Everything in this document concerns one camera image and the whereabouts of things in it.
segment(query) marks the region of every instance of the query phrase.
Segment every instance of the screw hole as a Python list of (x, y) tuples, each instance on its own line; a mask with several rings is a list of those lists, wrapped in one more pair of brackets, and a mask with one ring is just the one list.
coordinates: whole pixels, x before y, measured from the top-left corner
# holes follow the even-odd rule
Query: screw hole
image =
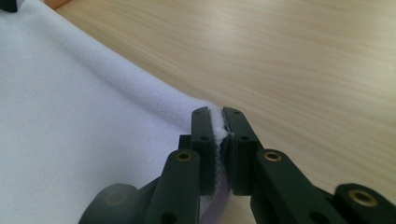
[(117, 206), (128, 199), (128, 193), (125, 190), (117, 189), (110, 192), (106, 197), (106, 203), (110, 206)]
[(264, 153), (264, 158), (267, 159), (268, 161), (280, 161), (282, 160), (282, 157), (275, 153), (275, 152), (266, 152)]
[(360, 205), (366, 207), (375, 207), (378, 205), (376, 198), (362, 189), (351, 189), (348, 193), (349, 197)]
[(177, 222), (177, 216), (173, 213), (167, 212), (161, 215), (162, 224), (174, 224)]
[(329, 219), (319, 212), (312, 212), (309, 214), (311, 220), (316, 224), (329, 224)]
[(176, 155), (178, 161), (190, 161), (192, 155), (189, 152), (180, 152)]

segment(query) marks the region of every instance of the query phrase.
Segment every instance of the black plastic part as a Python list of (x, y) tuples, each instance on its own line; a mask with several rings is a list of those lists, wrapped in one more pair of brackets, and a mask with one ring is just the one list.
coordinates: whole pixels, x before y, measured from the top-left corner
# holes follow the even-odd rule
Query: black plastic part
[(253, 185), (253, 193), (250, 197), (250, 208), (256, 223), (277, 224), (279, 219), (270, 201), (265, 196), (259, 183)]
[(134, 222), (137, 189), (115, 184), (103, 189), (85, 210), (79, 224), (129, 224)]
[(332, 202), (332, 198), (333, 198), (332, 194), (330, 194), (329, 192), (327, 192), (327, 191), (324, 190), (324, 189), (320, 189), (320, 188), (317, 188), (317, 189), (319, 190), (319, 192), (323, 195), (323, 197), (324, 197), (329, 203)]
[(286, 154), (260, 149), (254, 167), (279, 223), (346, 223)]
[(199, 220), (199, 154), (172, 152), (151, 199), (145, 224), (196, 224)]
[(130, 224), (143, 223), (145, 220), (146, 213), (149, 210), (149, 205), (151, 203), (152, 195), (154, 194), (159, 179), (160, 178), (154, 179), (138, 191), (138, 203), (134, 207), (134, 210), (129, 211), (134, 216), (134, 222)]
[(376, 191), (361, 185), (338, 186), (333, 205), (349, 223), (396, 223), (396, 207)]
[(18, 6), (16, 0), (1, 0), (0, 9), (7, 12), (17, 12)]
[(212, 195), (215, 191), (216, 143), (207, 107), (192, 112), (191, 149), (198, 152), (201, 158), (201, 195)]
[(191, 146), (191, 135), (182, 134), (178, 138), (178, 148), (190, 148), (190, 146)]
[(250, 195), (254, 182), (251, 164), (256, 151), (262, 145), (241, 111), (224, 107), (223, 117), (229, 131), (225, 158), (229, 185), (235, 195)]

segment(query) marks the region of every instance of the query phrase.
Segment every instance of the white fabric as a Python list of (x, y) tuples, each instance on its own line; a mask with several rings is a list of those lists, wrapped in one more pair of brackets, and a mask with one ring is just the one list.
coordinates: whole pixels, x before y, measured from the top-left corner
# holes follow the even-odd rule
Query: white fabric
[[(209, 106), (107, 49), (37, 0), (0, 11), (0, 223), (78, 223), (104, 187), (161, 174)], [(203, 199), (203, 211), (210, 199)]]

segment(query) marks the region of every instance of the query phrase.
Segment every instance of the wood grain surface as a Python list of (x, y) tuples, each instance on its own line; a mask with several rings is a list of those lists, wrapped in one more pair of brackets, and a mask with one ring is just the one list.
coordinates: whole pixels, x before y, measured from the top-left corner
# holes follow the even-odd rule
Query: wood grain surface
[[(58, 13), (188, 95), (242, 110), (314, 185), (396, 203), (396, 2), (73, 0)], [(232, 197), (221, 223), (255, 223)]]

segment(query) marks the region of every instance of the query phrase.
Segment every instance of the wooden table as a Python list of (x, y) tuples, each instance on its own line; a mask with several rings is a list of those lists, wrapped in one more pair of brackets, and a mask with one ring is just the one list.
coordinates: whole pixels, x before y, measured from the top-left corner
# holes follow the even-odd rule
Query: wooden table
[[(188, 95), (242, 110), (314, 185), (396, 203), (396, 3), (73, 0), (58, 13)], [(221, 223), (255, 223), (232, 197)]]

